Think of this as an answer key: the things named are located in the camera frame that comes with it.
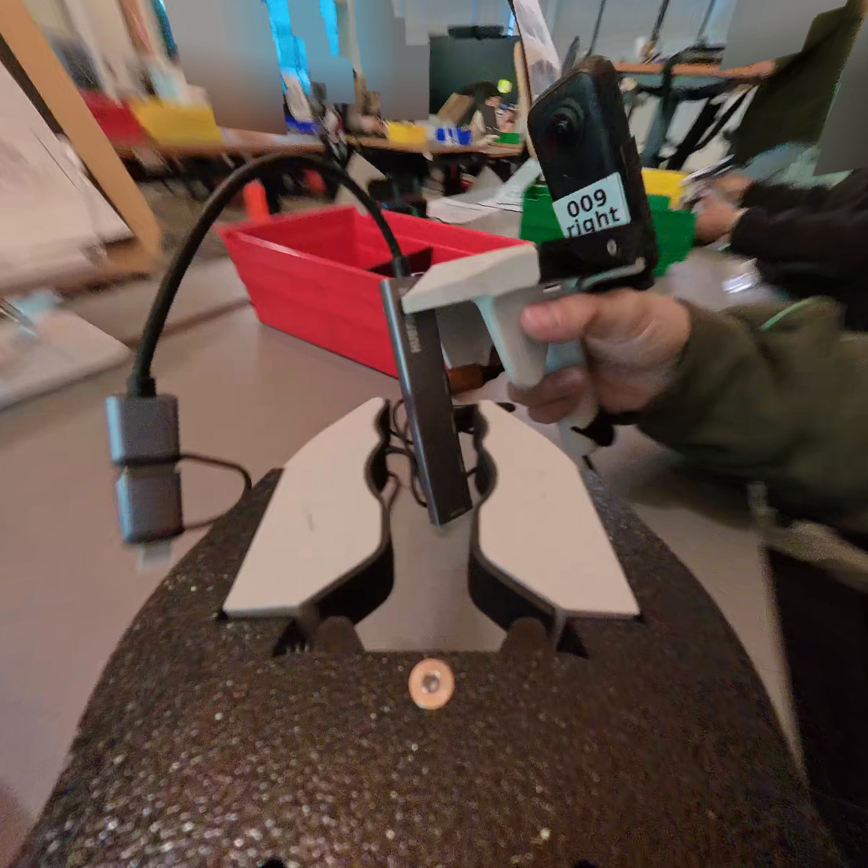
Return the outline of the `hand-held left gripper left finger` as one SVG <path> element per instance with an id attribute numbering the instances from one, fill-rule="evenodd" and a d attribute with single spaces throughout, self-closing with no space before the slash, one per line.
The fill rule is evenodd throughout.
<path id="1" fill-rule="evenodd" d="M 373 469 L 388 410 L 385 398 L 367 400 L 284 464 L 222 604 L 228 619 L 299 614 L 385 550 L 385 483 Z"/>

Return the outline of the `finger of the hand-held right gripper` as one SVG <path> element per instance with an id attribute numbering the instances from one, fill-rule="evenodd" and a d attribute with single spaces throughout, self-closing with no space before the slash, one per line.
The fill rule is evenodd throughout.
<path id="1" fill-rule="evenodd" d="M 403 296 L 406 314 L 499 298 L 541 281 L 537 247 L 510 245 L 431 266 Z"/>

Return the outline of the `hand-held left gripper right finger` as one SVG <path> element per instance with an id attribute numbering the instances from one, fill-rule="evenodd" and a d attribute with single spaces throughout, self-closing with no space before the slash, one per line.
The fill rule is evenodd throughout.
<path id="1" fill-rule="evenodd" d="M 493 461 L 476 526 L 483 558 L 556 616 L 641 614 L 576 463 L 497 403 L 476 405 Z"/>

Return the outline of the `grey metal usb hub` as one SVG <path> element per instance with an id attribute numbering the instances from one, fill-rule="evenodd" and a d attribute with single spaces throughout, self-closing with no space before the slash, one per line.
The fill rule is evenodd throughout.
<path id="1" fill-rule="evenodd" d="M 407 313 L 417 276 L 382 280 L 381 299 L 408 423 L 416 478 L 430 522 L 446 526 L 472 509 L 434 311 Z"/>

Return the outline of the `black hub cable grey connector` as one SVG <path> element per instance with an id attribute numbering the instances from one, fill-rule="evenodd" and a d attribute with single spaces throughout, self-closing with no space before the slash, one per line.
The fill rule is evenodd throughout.
<path id="1" fill-rule="evenodd" d="M 126 546 L 169 551 L 173 540 L 209 528 L 222 514 L 187 524 L 183 514 L 178 465 L 196 462 L 233 472 L 243 482 L 241 497 L 254 487 L 246 468 L 235 462 L 194 453 L 180 447 L 179 405 L 175 396 L 159 394 L 151 368 L 158 342 L 193 259 L 225 207 L 244 187 L 271 170 L 304 168 L 317 171 L 353 194 L 373 219 L 391 255 L 399 278 L 410 276 L 410 263 L 380 205 L 354 180 L 348 169 L 315 156 L 271 154 L 237 168 L 207 199 L 200 215 L 170 259 L 150 307 L 136 349 L 125 392 L 105 400 L 108 446 L 117 471 L 115 498 L 118 523 Z"/>

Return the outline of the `person's right forearm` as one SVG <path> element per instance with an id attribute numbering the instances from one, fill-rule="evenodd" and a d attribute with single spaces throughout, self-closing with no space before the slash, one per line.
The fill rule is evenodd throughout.
<path id="1" fill-rule="evenodd" d="M 637 427 L 710 472 L 763 484 L 788 518 L 866 537 L 866 333 L 846 331 L 830 298 L 687 309 L 689 339 Z"/>

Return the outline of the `person's right hand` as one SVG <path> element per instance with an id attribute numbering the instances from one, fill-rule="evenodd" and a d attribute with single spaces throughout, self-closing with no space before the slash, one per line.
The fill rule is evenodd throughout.
<path id="1" fill-rule="evenodd" d="M 541 342 L 583 344 L 583 366 L 549 373 L 532 388 L 509 384 L 510 400 L 525 406 L 530 418 L 554 424 L 589 396 L 614 415 L 644 410 L 674 374 L 692 320 L 676 298 L 621 289 L 529 306 L 521 325 Z"/>

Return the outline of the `yellow plastic bin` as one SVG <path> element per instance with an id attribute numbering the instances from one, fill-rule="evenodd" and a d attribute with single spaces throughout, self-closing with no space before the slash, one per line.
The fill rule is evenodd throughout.
<path id="1" fill-rule="evenodd" d="M 684 182 L 688 174 L 682 171 L 660 168 L 643 168 L 642 180 L 648 198 L 667 200 L 667 208 L 678 210 L 684 197 Z"/>
<path id="2" fill-rule="evenodd" d="M 127 104 L 137 123 L 160 145 L 202 145 L 223 141 L 210 103 L 177 104 L 137 100 Z"/>

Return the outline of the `green plastic bin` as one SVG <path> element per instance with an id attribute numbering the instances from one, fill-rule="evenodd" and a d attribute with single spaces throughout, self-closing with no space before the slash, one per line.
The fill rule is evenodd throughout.
<path id="1" fill-rule="evenodd" d="M 655 277 L 662 277 L 670 266 L 681 263 L 693 247 L 695 214 L 675 208 L 671 196 L 665 194 L 657 182 L 646 190 L 648 205 L 656 232 L 658 262 Z M 519 238 L 522 241 L 543 243 L 561 239 L 552 200 L 545 184 L 529 187 L 522 204 Z"/>

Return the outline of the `black monitor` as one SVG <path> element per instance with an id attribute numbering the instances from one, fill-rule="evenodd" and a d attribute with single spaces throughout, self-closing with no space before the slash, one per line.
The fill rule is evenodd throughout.
<path id="1" fill-rule="evenodd" d="M 484 102 L 497 95 L 506 103 L 517 97 L 516 35 L 494 26 L 459 26 L 429 36 L 429 113 L 438 114 L 453 94 Z"/>

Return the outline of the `red plastic bin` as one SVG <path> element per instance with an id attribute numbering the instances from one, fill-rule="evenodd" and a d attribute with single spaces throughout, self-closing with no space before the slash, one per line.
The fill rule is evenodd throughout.
<path id="1" fill-rule="evenodd" d="M 384 216 L 409 260 L 410 277 L 526 243 L 394 211 Z M 397 377 L 380 292 L 383 279 L 397 277 L 369 214 L 333 206 L 218 232 L 263 324 Z"/>

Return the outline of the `printed instruction sheet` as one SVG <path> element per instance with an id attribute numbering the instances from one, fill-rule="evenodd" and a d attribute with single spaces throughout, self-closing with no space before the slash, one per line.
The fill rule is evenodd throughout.
<path id="1" fill-rule="evenodd" d="M 102 265 L 134 233 L 13 75 L 1 70 L 1 291 Z"/>

